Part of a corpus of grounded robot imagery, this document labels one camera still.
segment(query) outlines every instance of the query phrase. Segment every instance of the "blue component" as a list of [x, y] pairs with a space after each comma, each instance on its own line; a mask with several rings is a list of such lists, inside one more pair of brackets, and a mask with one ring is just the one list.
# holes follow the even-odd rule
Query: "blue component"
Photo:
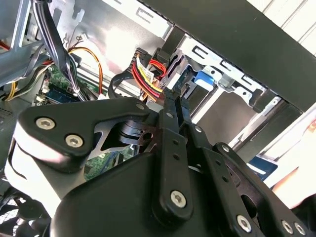
[[204, 81], [206, 84], [209, 84], [209, 85], [214, 85], [214, 78], [211, 77], [210, 75], [206, 74], [205, 72], [203, 71], [199, 71], [197, 73], [197, 76], [196, 78], [194, 79], [194, 83], [196, 83], [198, 80], [202, 80]]
[[58, 103], [71, 103], [71, 102], [78, 102], [79, 99], [66, 93], [63, 92], [61, 89], [56, 87], [55, 85], [49, 85], [49, 92], [45, 94], [45, 96], [48, 99], [54, 100]]
[[264, 181], [277, 169], [277, 164], [275, 162], [261, 157], [254, 157], [247, 165], [259, 176], [261, 181]]

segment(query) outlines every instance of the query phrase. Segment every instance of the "silver screw head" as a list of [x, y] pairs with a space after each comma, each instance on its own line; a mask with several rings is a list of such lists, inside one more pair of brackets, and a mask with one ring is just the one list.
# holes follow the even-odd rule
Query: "silver screw head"
[[78, 148], [83, 146], [83, 139], [77, 135], [68, 135], [66, 143], [70, 147]]
[[294, 226], [301, 235], [304, 235], [304, 236], [306, 235], [305, 230], [300, 226], [300, 224], [294, 222]]
[[292, 235], [294, 233], [292, 227], [286, 221], [283, 220], [282, 225], [289, 234]]
[[239, 226], [247, 233], [250, 233], [252, 228], [250, 222], [242, 215], [237, 216]]
[[141, 104], [136, 104], [136, 106], [137, 106], [138, 109], [141, 109], [141, 110], [145, 109], [145, 107], [143, 105], [141, 105]]
[[172, 113], [167, 112], [167, 115], [168, 115], [168, 117], [170, 117], [170, 118], [172, 118], [172, 119], [173, 119], [173, 115], [172, 115]]
[[228, 148], [227, 146], [222, 145], [222, 148], [223, 148], [223, 150], [224, 150], [225, 152], [229, 152], [229, 148]]
[[50, 118], [38, 118], [35, 123], [37, 127], [44, 130], [51, 130], [56, 126], [55, 122]]
[[170, 197], [171, 201], [179, 208], [184, 208], [187, 205], [186, 198], [177, 190], [172, 191]]
[[196, 131], [202, 132], [202, 128], [200, 128], [199, 126], [196, 126]]

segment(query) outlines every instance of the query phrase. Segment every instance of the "fan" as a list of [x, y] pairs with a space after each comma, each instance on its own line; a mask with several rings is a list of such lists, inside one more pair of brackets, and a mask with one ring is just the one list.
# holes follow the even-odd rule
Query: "fan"
[[[10, 200], [14, 200], [17, 205], [8, 204]], [[15, 217], [0, 224], [0, 233], [12, 236], [14, 227], [18, 226], [15, 232], [17, 237], [43, 236], [50, 223], [50, 217], [43, 205], [17, 189], [10, 187], [2, 197], [0, 216], [16, 209], [18, 212]]]

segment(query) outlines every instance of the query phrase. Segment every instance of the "orange wire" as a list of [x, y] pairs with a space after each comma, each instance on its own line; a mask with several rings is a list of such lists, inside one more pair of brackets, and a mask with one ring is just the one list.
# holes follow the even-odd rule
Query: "orange wire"
[[84, 51], [88, 52], [94, 58], [94, 60], [97, 62], [98, 67], [99, 67], [99, 94], [102, 94], [103, 70], [102, 70], [101, 63], [100, 63], [98, 57], [90, 49], [88, 49], [86, 47], [70, 48], [68, 51], [69, 51], [69, 53], [74, 53], [78, 50], [84, 50]]

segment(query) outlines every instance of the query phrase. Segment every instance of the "blue plastic latch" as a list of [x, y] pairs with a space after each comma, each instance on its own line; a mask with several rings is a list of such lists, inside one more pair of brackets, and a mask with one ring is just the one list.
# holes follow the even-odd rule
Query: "blue plastic latch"
[[194, 83], [208, 91], [212, 91], [214, 89], [214, 78], [203, 71], [199, 71], [197, 73]]

